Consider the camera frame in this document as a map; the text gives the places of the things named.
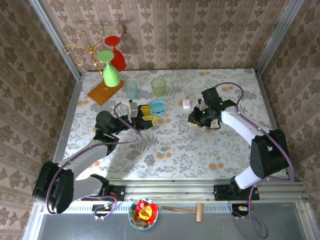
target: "red snack bag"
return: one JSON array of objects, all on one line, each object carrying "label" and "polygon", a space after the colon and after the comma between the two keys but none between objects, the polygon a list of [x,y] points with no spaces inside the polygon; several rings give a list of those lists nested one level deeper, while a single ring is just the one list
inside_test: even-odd
[{"label": "red snack bag", "polygon": [[146,222],[150,225],[154,223],[158,214],[158,205],[139,200],[136,205],[135,219]]}]

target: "bowl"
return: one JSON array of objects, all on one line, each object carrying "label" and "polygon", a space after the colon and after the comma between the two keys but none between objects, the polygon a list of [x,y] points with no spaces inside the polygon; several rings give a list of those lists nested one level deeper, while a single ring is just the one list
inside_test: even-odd
[{"label": "bowl", "polygon": [[143,200],[143,201],[146,201],[148,202],[149,204],[156,204],[152,199],[148,198],[148,197],[142,197],[142,198],[138,198],[136,199],[131,207],[130,207],[130,210],[129,210],[129,213],[128,213],[128,217],[129,217],[129,222],[131,223],[131,225],[135,228],[135,229],[138,229],[138,230],[147,230],[149,228],[151,228],[153,225],[155,225],[157,219],[158,219],[158,215],[159,215],[159,210],[158,212],[156,213],[156,217],[155,217],[155,220],[152,224],[149,224],[147,222],[144,222],[144,221],[141,221],[141,220],[138,220],[138,219],[135,219],[135,216],[136,216],[136,209],[137,209],[137,204],[139,202],[139,200]]}]

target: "light blue cup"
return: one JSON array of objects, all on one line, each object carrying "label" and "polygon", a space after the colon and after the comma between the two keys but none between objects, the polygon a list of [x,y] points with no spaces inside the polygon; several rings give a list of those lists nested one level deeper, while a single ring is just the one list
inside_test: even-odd
[{"label": "light blue cup", "polygon": [[129,99],[136,99],[138,97],[138,84],[136,81],[125,81],[124,90]]}]

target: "gray floor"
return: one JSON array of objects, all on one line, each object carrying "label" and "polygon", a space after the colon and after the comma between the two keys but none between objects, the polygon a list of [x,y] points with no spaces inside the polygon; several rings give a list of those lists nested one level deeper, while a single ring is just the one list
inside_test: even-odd
[{"label": "gray floor", "polygon": [[[269,230],[268,240],[305,240],[294,204],[255,204],[255,216]],[[90,214],[46,215],[39,240],[257,240],[249,220],[230,214],[206,213],[203,223],[188,213],[163,213],[147,230],[130,225],[127,214],[113,214],[95,221]]]}]

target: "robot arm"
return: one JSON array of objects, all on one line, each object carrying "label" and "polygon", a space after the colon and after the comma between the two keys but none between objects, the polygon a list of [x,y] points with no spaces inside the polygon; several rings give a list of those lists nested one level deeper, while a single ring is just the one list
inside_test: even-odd
[{"label": "robot arm", "polygon": [[[234,196],[248,191],[249,187],[261,179],[288,167],[288,162],[283,154],[267,136],[238,115],[236,104],[233,101],[222,101],[215,87],[203,91],[202,97],[204,104],[202,100],[199,103],[205,105],[205,108],[194,107],[188,117],[188,123],[210,128],[211,122],[218,120],[219,125],[221,122],[230,126],[251,146],[250,166],[230,180],[229,189]],[[275,139],[288,153],[285,135],[281,130],[270,130],[262,126],[260,128]]]},{"label": "robot arm", "polygon": [[[129,107],[129,115],[120,117],[124,122],[138,131],[153,127],[153,122],[144,118],[141,110],[143,105],[137,106],[132,101],[126,105]],[[107,179],[96,174],[84,180],[76,178],[90,165],[106,157],[116,148],[119,138],[115,135],[128,130],[128,125],[123,124],[108,111],[101,111],[96,116],[95,136],[88,145],[59,163],[48,161],[42,166],[32,193],[33,199],[46,205],[49,192],[49,208],[58,214],[64,212],[73,201],[91,195],[108,196],[110,192],[114,192],[120,196],[120,200],[123,200],[120,193],[125,191],[124,186],[109,185]],[[59,169],[58,177],[49,191],[49,185]]]}]

